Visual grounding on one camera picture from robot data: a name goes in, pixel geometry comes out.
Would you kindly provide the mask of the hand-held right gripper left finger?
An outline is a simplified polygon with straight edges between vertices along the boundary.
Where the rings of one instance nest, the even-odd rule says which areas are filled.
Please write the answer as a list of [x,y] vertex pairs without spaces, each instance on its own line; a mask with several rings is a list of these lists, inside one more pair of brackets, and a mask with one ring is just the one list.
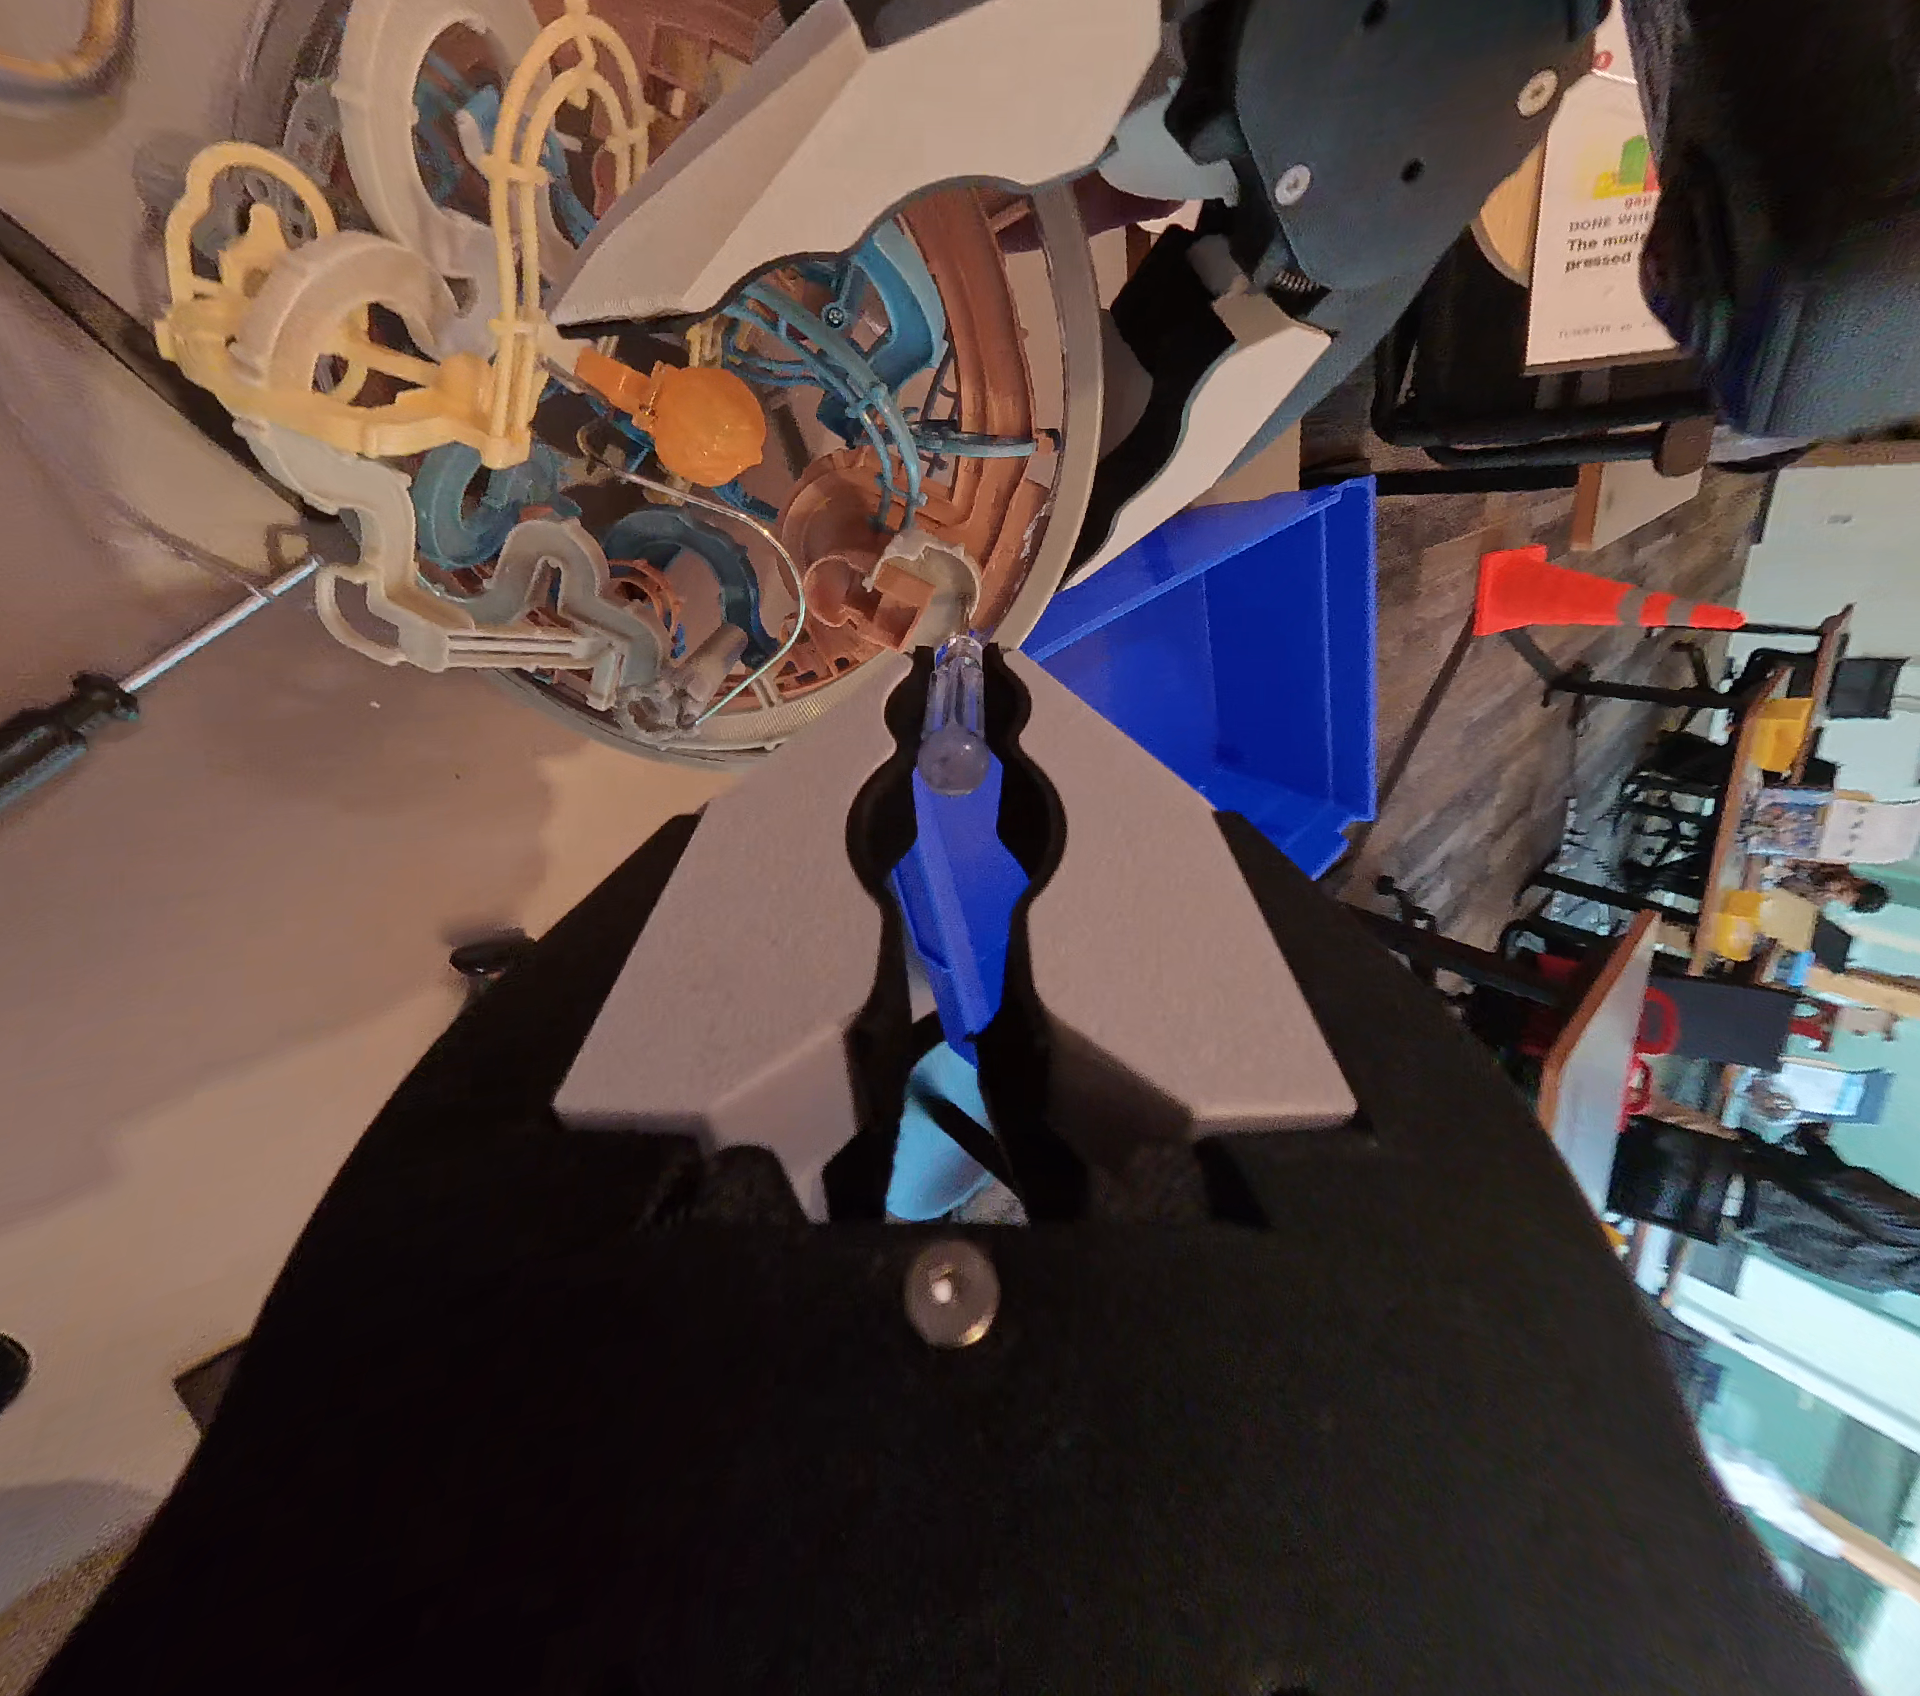
[[909,676],[880,656],[700,812],[556,1092],[562,1125],[769,1151],[829,1217],[824,1168],[857,1133],[848,1031],[882,955],[850,816],[899,751],[887,705]]

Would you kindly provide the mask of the marble maze ball toy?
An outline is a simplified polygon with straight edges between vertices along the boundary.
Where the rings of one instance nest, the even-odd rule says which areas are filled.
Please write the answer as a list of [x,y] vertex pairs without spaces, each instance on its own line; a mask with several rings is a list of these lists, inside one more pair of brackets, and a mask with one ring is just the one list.
[[690,326],[565,271],[776,0],[276,0],[163,233],[156,348],[348,535],[316,611],[641,754],[772,752],[879,658],[1018,647],[1096,461],[1066,186],[957,181]]

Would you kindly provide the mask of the instruction sheet board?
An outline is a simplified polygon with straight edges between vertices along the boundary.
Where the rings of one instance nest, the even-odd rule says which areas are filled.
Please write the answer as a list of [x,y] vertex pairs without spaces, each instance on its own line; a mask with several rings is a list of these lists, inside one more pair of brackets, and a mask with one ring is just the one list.
[[1621,4],[1592,68],[1556,105],[1543,143],[1487,198],[1472,233],[1527,295],[1524,376],[1651,365],[1679,353],[1642,293],[1660,175]]

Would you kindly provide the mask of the clear-handled screwdriver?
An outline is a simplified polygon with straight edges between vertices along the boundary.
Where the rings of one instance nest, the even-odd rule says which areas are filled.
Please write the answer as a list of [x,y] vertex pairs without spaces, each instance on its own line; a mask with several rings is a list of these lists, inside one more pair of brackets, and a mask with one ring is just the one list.
[[943,798],[968,798],[990,779],[987,645],[974,630],[944,639],[925,695],[916,773]]

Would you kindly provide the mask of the wooden-edged table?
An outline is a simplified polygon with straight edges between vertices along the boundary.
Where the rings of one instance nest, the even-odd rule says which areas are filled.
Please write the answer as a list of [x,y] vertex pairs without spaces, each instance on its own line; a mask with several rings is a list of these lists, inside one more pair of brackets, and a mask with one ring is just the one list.
[[1730,770],[1718,798],[1713,854],[1702,876],[1696,916],[1693,916],[1686,973],[1694,979],[1726,963],[1718,949],[1720,923],[1730,914],[1730,900],[1751,886],[1749,812],[1754,798],[1765,792],[1765,765],[1780,746],[1769,731],[1780,729],[1797,736],[1794,748],[1783,752],[1786,760],[1783,779],[1794,788],[1802,786],[1827,723],[1839,663],[1850,645],[1855,616],[1857,606],[1846,604],[1818,624],[1808,697],[1786,697],[1793,683],[1789,663],[1770,665],[1751,690],[1736,697],[1739,706],[1730,713]]

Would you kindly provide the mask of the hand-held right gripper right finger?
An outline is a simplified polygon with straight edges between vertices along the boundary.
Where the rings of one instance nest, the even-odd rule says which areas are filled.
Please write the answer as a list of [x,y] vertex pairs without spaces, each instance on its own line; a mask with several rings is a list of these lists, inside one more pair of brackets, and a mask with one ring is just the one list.
[[1360,1112],[1213,802],[1021,652],[992,652],[999,834],[1025,870],[978,1085],[1028,1220],[1202,1197],[1202,1148]]

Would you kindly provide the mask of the black tweezers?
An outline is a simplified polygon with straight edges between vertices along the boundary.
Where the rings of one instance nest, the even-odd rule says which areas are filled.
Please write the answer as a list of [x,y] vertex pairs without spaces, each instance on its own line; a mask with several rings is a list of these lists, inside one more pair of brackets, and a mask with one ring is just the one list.
[[321,527],[333,523],[333,517],[260,464],[238,435],[226,406],[163,359],[146,322],[132,316],[10,213],[3,213],[3,259],[54,312],[120,365],[143,388],[149,388],[161,404],[176,413],[205,443],[286,500],[303,521]]

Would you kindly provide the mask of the blue storage bin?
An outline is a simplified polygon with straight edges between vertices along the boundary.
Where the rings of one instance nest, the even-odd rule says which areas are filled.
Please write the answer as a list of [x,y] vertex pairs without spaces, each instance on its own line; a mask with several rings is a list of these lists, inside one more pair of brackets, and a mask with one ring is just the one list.
[[[1046,606],[1021,650],[1311,879],[1378,812],[1373,478],[1191,509]],[[977,1066],[1028,879],[999,840],[1000,762],[968,797],[914,780],[893,886],[943,1035]]]

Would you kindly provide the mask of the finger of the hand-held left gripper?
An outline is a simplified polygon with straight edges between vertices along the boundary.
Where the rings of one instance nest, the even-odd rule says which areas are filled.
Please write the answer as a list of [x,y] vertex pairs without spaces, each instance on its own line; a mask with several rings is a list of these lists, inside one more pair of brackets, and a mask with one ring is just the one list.
[[548,316],[705,316],[926,192],[1087,172],[1160,43],[1162,0],[985,0],[885,46],[818,0],[608,208]]
[[1332,346],[1254,290],[1221,235],[1179,224],[1117,293],[1102,341],[1100,457],[1069,586],[1223,480]]

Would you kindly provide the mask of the orange traffic cone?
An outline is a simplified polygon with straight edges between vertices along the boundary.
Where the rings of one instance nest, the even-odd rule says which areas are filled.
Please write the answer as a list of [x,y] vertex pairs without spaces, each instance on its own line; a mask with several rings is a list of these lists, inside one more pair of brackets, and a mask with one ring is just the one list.
[[1694,629],[1735,632],[1749,618],[1735,606],[1647,591],[1548,558],[1545,547],[1488,552],[1479,561],[1472,635],[1503,637],[1532,629]]

